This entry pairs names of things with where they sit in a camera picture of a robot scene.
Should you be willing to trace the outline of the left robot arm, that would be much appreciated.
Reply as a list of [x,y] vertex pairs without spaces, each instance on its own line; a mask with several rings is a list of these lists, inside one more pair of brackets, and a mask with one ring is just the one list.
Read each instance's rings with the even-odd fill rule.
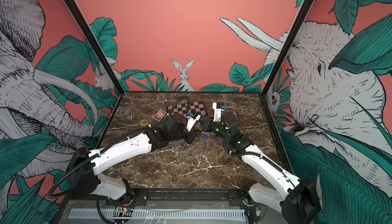
[[135,136],[125,133],[104,148],[78,149],[72,156],[65,175],[49,190],[48,198],[92,194],[114,201],[129,199],[133,192],[128,181],[111,178],[103,172],[133,157],[166,147],[171,141],[183,139],[192,143],[200,133],[194,126],[203,115],[190,108],[188,96],[179,100],[186,100],[185,114],[170,110],[162,121],[148,128],[134,130]]

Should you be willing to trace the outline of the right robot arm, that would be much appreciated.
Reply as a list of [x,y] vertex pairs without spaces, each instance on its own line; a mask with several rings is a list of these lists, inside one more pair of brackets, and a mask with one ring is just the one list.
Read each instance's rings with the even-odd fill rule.
[[227,154],[241,159],[273,185],[270,190],[252,185],[248,190],[252,201],[279,211],[289,224],[310,224],[320,213],[321,204],[315,184],[286,171],[263,153],[240,132],[234,114],[222,113],[220,119],[202,115],[198,122],[203,131],[223,139],[222,146]]

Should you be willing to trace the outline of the test tube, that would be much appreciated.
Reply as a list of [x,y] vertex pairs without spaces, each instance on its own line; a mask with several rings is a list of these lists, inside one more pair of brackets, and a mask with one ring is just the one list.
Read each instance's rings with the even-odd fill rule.
[[208,141],[208,135],[202,136],[200,143],[195,151],[194,158],[198,157],[198,154],[203,150],[203,146]]
[[202,136],[200,142],[198,142],[198,145],[192,154],[192,159],[195,159],[198,156],[199,152],[203,147],[204,142],[205,142],[205,136]]
[[210,155],[208,158],[210,161],[214,159],[214,154],[215,154],[215,151],[218,148],[218,146],[219,146],[219,140],[216,139],[215,142],[213,143],[213,146],[211,148],[211,152],[210,152]]

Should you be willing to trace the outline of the test tube rightmost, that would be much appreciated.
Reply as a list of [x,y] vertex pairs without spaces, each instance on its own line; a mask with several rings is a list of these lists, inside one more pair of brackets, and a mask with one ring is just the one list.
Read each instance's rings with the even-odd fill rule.
[[214,159],[214,154],[215,154],[215,151],[218,148],[218,146],[219,146],[219,140],[216,139],[215,142],[213,143],[213,146],[211,148],[211,152],[210,152],[210,155],[208,158],[210,161]]

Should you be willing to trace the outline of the small card box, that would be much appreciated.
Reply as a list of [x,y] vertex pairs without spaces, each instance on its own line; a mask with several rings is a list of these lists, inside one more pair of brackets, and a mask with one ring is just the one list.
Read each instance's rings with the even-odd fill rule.
[[153,118],[157,121],[161,121],[165,116],[167,115],[167,112],[165,110],[159,109],[158,112],[153,116]]

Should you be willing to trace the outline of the folded chess board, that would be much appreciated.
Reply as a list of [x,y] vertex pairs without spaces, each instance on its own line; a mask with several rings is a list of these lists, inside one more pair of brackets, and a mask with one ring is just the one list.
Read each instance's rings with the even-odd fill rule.
[[185,101],[184,103],[178,103],[175,108],[173,109],[173,114],[181,114],[184,117],[187,116],[187,111],[191,112],[192,110],[194,110],[196,113],[200,114],[201,116],[207,116],[208,112],[206,109],[206,106],[204,104],[204,102],[202,100],[198,100],[198,101],[191,101],[190,105],[189,105],[189,109],[187,110],[187,101]]

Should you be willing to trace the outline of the yellow small toy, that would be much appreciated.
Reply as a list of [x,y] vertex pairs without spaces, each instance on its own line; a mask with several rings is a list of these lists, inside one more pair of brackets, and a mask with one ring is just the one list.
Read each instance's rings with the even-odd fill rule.
[[139,124],[141,127],[148,127],[150,123],[148,120],[143,119]]

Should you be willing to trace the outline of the black mounting rail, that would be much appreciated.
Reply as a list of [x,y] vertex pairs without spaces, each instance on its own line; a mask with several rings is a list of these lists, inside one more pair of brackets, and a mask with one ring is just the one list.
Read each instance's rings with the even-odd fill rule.
[[259,204],[278,207],[283,203],[279,194],[266,187],[260,189],[175,189],[175,188],[134,188],[118,200],[107,196],[90,194],[70,196],[77,201],[105,201],[107,206],[146,206],[148,201],[228,201],[230,206],[253,207]]

